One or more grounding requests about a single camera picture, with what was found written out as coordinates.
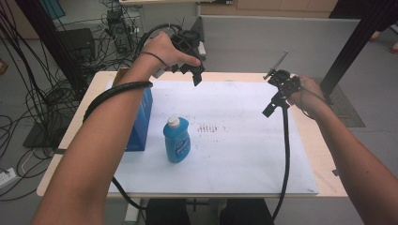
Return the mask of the black stand base plate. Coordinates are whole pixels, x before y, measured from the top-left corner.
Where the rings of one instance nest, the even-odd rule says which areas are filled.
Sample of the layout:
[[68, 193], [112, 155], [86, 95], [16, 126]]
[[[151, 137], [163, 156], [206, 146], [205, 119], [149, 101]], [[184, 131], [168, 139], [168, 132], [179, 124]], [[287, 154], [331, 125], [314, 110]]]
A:
[[23, 146], [26, 148], [57, 147], [73, 117], [72, 112], [46, 112], [40, 115], [29, 131]]

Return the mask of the black equipment case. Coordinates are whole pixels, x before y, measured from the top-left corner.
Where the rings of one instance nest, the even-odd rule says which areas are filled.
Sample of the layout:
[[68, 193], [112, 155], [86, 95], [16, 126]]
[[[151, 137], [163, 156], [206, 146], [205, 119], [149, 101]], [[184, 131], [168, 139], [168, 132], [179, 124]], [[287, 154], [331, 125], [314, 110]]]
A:
[[67, 50], [78, 62], [91, 62], [95, 57], [95, 40], [89, 28], [58, 32]]

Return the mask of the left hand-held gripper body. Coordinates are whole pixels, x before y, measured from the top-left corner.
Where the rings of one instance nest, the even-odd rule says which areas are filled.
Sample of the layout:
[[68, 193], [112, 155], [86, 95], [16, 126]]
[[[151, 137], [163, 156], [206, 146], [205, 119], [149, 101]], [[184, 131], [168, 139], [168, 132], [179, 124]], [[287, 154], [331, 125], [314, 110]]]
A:
[[205, 31], [203, 18], [199, 16], [190, 29], [178, 27], [178, 31], [171, 37], [176, 42], [176, 48], [181, 52], [196, 55], [202, 61], [207, 57], [205, 50]]

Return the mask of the white table leg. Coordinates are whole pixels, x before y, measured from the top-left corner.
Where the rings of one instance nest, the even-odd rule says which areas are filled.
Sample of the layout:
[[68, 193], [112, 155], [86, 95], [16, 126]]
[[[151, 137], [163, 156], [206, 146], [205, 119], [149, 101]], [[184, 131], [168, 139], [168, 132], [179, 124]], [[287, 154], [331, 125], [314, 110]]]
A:
[[146, 225], [145, 211], [129, 203], [122, 225]]

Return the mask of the teal board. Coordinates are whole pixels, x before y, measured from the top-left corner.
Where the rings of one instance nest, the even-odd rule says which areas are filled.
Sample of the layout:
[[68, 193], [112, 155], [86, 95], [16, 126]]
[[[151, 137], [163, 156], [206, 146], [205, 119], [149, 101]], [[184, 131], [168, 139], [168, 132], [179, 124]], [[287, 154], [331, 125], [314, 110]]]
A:
[[39, 0], [39, 2], [51, 19], [59, 19], [65, 16], [65, 11], [58, 0]]

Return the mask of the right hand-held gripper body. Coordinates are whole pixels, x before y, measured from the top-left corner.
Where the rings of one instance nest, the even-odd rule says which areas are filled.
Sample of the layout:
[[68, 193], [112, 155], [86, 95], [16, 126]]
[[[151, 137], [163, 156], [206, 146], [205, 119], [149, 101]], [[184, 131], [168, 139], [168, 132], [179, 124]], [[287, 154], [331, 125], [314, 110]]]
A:
[[301, 80], [298, 76], [292, 76], [287, 70], [279, 69], [280, 64], [287, 55], [288, 51], [284, 51], [281, 58], [263, 76], [266, 82], [277, 88], [277, 93], [272, 97], [268, 108], [277, 108], [286, 105], [287, 99], [301, 87]]

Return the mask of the person's right hand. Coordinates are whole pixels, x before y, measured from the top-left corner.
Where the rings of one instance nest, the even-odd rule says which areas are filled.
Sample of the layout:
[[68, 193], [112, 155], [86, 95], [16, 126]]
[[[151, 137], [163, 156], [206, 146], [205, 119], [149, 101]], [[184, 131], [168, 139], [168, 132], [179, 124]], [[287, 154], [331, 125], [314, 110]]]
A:
[[296, 105], [311, 118], [316, 118], [322, 108], [326, 107], [319, 84], [306, 76], [299, 76], [300, 89], [291, 95], [288, 102]]

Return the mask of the person's leg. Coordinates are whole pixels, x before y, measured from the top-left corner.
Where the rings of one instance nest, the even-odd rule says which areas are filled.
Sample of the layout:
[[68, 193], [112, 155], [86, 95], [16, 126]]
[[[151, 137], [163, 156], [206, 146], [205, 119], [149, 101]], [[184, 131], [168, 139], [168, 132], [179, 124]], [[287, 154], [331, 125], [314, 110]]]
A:
[[146, 225], [191, 225], [185, 199], [150, 199]]
[[221, 210], [220, 225], [274, 225], [263, 199], [229, 199]]

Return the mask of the person's left hand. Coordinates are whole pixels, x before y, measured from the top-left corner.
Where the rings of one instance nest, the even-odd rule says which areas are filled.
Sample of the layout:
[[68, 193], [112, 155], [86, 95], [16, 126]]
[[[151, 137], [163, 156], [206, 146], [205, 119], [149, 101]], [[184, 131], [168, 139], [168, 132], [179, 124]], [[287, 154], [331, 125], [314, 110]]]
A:
[[175, 64], [188, 64], [194, 67], [201, 65], [198, 58], [177, 50], [164, 32], [159, 32], [147, 42], [139, 53], [136, 63], [140, 71], [147, 73]]

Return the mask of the white table mat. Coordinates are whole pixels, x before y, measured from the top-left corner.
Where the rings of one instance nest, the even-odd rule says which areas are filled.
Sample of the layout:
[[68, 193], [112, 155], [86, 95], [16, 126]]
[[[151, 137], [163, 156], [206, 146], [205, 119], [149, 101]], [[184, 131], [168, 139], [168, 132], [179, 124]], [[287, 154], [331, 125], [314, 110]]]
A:
[[[127, 152], [115, 173], [129, 194], [146, 197], [316, 195], [318, 186], [292, 114], [265, 117], [276, 88], [263, 82], [156, 81], [145, 150]], [[163, 127], [189, 122], [191, 151], [166, 156]]]

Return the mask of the wooden cabinet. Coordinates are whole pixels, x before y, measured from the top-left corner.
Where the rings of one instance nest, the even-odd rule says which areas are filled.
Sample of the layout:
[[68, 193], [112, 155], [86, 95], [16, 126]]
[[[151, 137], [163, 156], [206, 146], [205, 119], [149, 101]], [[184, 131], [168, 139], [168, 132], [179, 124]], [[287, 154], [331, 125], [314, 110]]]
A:
[[338, 0], [228, 0], [231, 4], [202, 3], [204, 15], [328, 18]]

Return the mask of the black metal stand post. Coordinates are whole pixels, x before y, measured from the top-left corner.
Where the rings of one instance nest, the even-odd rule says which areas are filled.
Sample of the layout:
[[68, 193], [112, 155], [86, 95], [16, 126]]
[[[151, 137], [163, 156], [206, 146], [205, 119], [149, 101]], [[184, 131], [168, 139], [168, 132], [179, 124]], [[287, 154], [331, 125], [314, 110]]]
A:
[[330, 103], [330, 95], [334, 88], [365, 47], [371, 35], [385, 17], [392, 12], [396, 1], [398, 0], [371, 0], [370, 6], [366, 8], [358, 25], [320, 83], [320, 88], [327, 103]]
[[29, 21], [40, 40], [60, 67], [72, 89], [84, 95], [88, 83], [83, 78], [77, 63], [72, 59], [62, 42], [51, 17], [47, 14], [39, 0], [15, 0], [17, 6]]

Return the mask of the person's right leg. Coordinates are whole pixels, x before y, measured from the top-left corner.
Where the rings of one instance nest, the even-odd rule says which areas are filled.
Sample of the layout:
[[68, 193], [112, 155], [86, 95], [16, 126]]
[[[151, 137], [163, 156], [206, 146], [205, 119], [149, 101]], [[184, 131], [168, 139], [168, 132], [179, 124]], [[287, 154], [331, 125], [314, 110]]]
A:
[[229, 199], [221, 210], [220, 225], [274, 225], [263, 199]]

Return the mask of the grey computer tower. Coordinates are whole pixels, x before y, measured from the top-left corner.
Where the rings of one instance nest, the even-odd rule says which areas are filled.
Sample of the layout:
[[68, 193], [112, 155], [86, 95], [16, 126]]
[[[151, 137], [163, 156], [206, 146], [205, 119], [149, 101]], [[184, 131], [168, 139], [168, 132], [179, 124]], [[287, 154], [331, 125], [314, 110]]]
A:
[[115, 40], [116, 50], [119, 53], [130, 53], [132, 51], [131, 36], [122, 10], [108, 10], [106, 20], [112, 37]]

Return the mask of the blue cardboard box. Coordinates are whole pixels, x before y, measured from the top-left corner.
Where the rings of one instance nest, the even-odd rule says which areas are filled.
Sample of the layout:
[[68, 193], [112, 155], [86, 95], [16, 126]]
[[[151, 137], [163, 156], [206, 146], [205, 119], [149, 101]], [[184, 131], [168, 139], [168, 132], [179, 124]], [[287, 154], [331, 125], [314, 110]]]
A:
[[125, 148], [126, 152], [144, 151], [146, 137], [149, 127], [150, 114], [152, 109], [152, 92], [149, 87], [145, 88], [139, 111], [130, 132], [130, 137]]

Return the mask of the blue bottle with white cap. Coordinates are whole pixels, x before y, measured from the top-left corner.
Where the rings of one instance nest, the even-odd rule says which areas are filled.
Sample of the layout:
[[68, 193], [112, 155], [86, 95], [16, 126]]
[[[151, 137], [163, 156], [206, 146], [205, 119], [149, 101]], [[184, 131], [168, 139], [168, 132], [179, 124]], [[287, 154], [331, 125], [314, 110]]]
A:
[[167, 157], [172, 163], [182, 161], [191, 150], [188, 127], [189, 122], [185, 118], [171, 116], [163, 128]]

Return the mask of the white power strip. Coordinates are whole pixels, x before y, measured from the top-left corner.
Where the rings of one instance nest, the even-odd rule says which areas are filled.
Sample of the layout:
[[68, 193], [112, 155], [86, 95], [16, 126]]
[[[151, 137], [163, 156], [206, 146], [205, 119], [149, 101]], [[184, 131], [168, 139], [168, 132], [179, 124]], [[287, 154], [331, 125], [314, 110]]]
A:
[[17, 175], [13, 168], [9, 168], [4, 172], [0, 172], [0, 189], [17, 179]]

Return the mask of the person's left leg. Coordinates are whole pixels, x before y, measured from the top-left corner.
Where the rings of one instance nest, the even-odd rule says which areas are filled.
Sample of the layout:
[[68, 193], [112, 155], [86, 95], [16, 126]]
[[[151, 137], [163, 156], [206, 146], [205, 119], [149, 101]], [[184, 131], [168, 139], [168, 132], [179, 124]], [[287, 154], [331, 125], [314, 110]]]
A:
[[185, 199], [150, 199], [146, 225], [191, 225]]

